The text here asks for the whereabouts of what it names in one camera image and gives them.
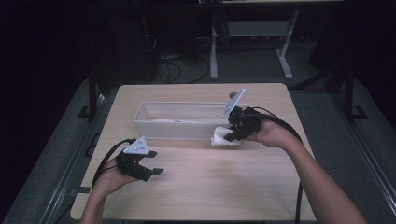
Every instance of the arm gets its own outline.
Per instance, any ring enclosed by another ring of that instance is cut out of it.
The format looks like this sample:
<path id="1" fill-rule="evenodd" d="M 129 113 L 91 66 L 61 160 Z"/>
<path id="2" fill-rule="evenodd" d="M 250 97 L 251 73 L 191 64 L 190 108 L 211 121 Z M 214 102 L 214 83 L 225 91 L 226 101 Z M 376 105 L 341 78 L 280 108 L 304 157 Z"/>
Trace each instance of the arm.
<path id="1" fill-rule="evenodd" d="M 287 130 L 272 121 L 262 120 L 262 129 L 247 140 L 285 150 L 297 170 L 319 223 L 366 223 L 356 205 Z"/>
<path id="2" fill-rule="evenodd" d="M 85 205 L 80 224 L 101 223 L 106 197 L 122 186 L 137 181 L 135 178 L 123 175 L 117 167 L 114 167 L 115 165 L 117 165 L 115 159 L 105 165 L 105 171 L 96 181 Z"/>

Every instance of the hand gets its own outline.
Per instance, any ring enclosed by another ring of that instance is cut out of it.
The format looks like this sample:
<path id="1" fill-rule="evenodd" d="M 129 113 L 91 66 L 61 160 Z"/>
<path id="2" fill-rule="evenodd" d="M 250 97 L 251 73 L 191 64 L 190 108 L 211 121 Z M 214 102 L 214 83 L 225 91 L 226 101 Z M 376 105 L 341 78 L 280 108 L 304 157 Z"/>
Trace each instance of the hand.
<path id="1" fill-rule="evenodd" d="M 128 175 L 123 175 L 116 165 L 117 162 L 115 159 L 106 163 L 104 171 L 93 186 L 92 193 L 96 194 L 98 197 L 105 198 L 107 195 L 122 188 L 122 186 L 138 180 Z"/>
<path id="2" fill-rule="evenodd" d="M 292 133 L 268 119 L 262 119 L 261 129 L 245 138 L 245 140 L 256 141 L 268 147 L 280 147 L 283 149 L 290 147 L 290 144 L 300 143 Z"/>

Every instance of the table top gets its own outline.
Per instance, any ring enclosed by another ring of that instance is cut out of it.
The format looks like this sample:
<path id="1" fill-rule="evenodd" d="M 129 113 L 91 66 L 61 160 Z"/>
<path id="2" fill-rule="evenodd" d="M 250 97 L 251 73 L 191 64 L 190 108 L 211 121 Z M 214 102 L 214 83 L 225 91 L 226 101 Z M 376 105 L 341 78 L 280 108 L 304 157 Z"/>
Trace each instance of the table top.
<path id="1" fill-rule="evenodd" d="M 107 152 L 119 141 L 139 137 L 134 114 L 141 102 L 225 103 L 246 88 L 240 104 L 270 110 L 290 124 L 312 153 L 285 85 L 194 84 L 122 86 L 81 183 L 90 187 Z M 157 157 L 141 164 L 163 168 L 148 182 L 124 186 L 107 197 L 104 218 L 129 220 L 294 220 L 299 177 L 279 148 L 244 142 L 212 147 L 209 141 L 148 140 Z M 118 155 L 122 147 L 113 154 Z M 71 216 L 80 219 L 89 194 L 79 193 Z M 315 220 L 303 195 L 301 220 Z"/>

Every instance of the white container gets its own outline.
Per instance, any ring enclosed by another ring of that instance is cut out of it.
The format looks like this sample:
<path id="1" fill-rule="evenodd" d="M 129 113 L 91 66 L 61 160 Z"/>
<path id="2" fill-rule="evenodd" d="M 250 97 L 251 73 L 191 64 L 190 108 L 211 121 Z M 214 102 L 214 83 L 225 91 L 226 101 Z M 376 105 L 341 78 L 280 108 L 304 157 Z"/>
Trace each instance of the white container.
<path id="1" fill-rule="evenodd" d="M 225 108 L 224 103 L 143 102 L 134 124 L 147 139 L 210 140 L 217 127 L 230 126 L 221 117 Z"/>

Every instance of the white cloth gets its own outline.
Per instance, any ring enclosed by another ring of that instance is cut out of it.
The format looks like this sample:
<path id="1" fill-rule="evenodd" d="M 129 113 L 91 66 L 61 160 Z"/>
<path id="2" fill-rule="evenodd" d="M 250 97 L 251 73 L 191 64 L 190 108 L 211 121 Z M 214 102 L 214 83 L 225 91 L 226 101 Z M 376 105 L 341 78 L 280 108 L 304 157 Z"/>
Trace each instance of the white cloth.
<path id="1" fill-rule="evenodd" d="M 212 137 L 212 146 L 239 146 L 243 143 L 242 140 L 233 140 L 229 142 L 225 140 L 223 137 L 227 135 L 227 133 L 232 133 L 233 131 L 223 127 L 217 127 Z"/>

